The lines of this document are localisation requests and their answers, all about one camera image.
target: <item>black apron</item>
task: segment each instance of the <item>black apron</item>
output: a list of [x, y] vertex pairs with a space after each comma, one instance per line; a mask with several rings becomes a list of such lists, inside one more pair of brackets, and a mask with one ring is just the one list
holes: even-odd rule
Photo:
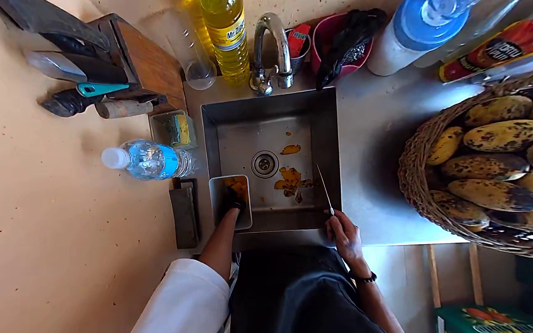
[[335, 249], [242, 253], [230, 297], [232, 333], [383, 333], [359, 308]]

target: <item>teal knife handle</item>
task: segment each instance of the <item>teal knife handle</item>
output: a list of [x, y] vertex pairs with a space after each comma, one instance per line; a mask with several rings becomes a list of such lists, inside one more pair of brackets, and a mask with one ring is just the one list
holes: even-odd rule
[[128, 87], [128, 84], [93, 84], [84, 82], [78, 84], [77, 90], [83, 97], [94, 97], [127, 89]]

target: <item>white sleeve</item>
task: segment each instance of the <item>white sleeve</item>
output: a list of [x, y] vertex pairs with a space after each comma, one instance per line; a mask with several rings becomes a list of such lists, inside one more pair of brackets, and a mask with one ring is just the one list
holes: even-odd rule
[[131, 333], [217, 333], [227, 317], [229, 286], [192, 259], [170, 265]]

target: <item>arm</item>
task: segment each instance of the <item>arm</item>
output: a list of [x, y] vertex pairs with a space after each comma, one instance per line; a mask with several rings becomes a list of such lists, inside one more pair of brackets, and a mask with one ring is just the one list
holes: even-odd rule
[[236, 219], [244, 209], [231, 204], [198, 261], [170, 264], [131, 333], [217, 332], [228, 313], [227, 280]]
[[[326, 221], [326, 233], [330, 242], [336, 239], [337, 250], [352, 274], [361, 278], [371, 277], [370, 268], [363, 257], [359, 228], [343, 212], [335, 210], [335, 216]], [[387, 333], [404, 333], [375, 282], [357, 282], [357, 292], [361, 299], [361, 310], [372, 321]]]
[[239, 208], [231, 208], [227, 211], [198, 259], [211, 267], [226, 281], [229, 279], [232, 267], [233, 232], [239, 214]]

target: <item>person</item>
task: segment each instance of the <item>person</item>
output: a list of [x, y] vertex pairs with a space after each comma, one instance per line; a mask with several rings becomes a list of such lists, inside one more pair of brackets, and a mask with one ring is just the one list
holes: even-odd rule
[[170, 265], [131, 333], [217, 333], [224, 324], [233, 333], [404, 333], [363, 257], [359, 228], [339, 210], [326, 221], [336, 250], [243, 252], [230, 295], [232, 241], [244, 209], [243, 200], [229, 200], [198, 260]]

